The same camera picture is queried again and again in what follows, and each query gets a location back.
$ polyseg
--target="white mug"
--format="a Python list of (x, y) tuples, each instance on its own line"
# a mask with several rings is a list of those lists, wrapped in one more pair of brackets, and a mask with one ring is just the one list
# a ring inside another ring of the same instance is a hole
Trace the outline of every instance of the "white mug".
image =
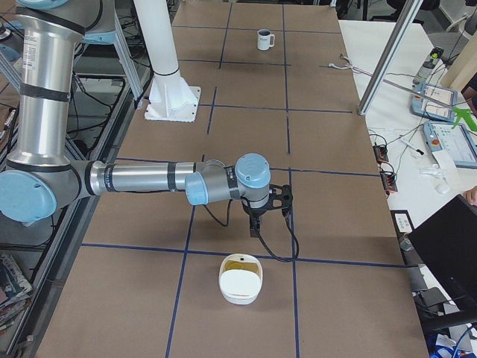
[(270, 47), (275, 46), (275, 35), (273, 35), (270, 30), (263, 28), (257, 32), (257, 44), (256, 47), (258, 50), (268, 50)]

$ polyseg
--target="white pillar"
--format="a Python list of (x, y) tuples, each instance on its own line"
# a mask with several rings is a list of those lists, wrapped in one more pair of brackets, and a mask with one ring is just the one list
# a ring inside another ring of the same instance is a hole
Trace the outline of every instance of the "white pillar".
[(166, 1), (134, 0), (134, 4), (154, 70), (145, 118), (193, 122), (200, 87), (190, 87), (180, 77)]

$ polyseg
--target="white table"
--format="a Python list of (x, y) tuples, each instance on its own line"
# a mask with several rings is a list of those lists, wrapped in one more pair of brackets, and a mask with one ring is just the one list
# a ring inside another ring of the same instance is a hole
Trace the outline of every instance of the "white table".
[[(394, 23), (341, 20), (340, 27), (346, 44), (347, 55), (353, 65), (373, 72), (394, 28)], [(391, 75), (389, 73), (415, 75), (432, 47), (433, 45), (423, 28), (418, 24), (412, 24), (397, 50), (386, 78), (389, 81), (411, 88), (411, 76)], [(432, 82), (438, 82), (440, 74), (443, 72), (435, 75)], [(355, 73), (354, 79), (361, 98), (370, 77)], [(459, 94), (458, 103), (462, 101), (464, 99)], [(421, 121), (420, 116), (415, 116), (409, 110), (410, 103), (410, 93), (383, 83), (366, 114), (368, 128), (383, 135), (388, 141), (406, 134), (417, 127)], [(461, 104), (459, 107), (467, 107), (467, 105)], [(420, 156), (411, 149), (404, 153), (398, 171), (397, 188), (399, 192), (390, 195), (388, 205), (392, 210), (409, 211), (414, 226), (419, 226), (455, 195), (477, 185), (477, 170), (458, 169), (461, 185), (453, 186), (450, 192), (441, 195), (435, 187), (442, 180), (430, 175), (422, 175), (419, 171), (419, 168), (429, 168), (436, 163), (424, 142), (422, 127), (412, 137), (411, 142), (424, 151), (426, 155)], [(395, 169), (399, 165), (399, 157), (404, 149), (405, 145), (400, 141), (393, 142), (388, 147), (389, 160)]]

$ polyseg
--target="white sticker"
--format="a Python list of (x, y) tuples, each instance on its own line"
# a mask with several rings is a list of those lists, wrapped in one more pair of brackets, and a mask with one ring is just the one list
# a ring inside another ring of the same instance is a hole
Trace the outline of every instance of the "white sticker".
[(394, 214), (394, 217), (400, 233), (410, 233), (412, 231), (411, 223), (406, 214)]
[(35, 36), (25, 36), (23, 40), (23, 68), (37, 70), (37, 41)]

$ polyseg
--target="black monitor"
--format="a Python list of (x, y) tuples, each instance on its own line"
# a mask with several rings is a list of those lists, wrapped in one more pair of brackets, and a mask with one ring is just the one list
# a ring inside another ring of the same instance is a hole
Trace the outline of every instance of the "black monitor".
[(409, 239), (460, 310), (428, 322), (427, 327), (477, 322), (477, 208), (457, 195), (412, 231)]

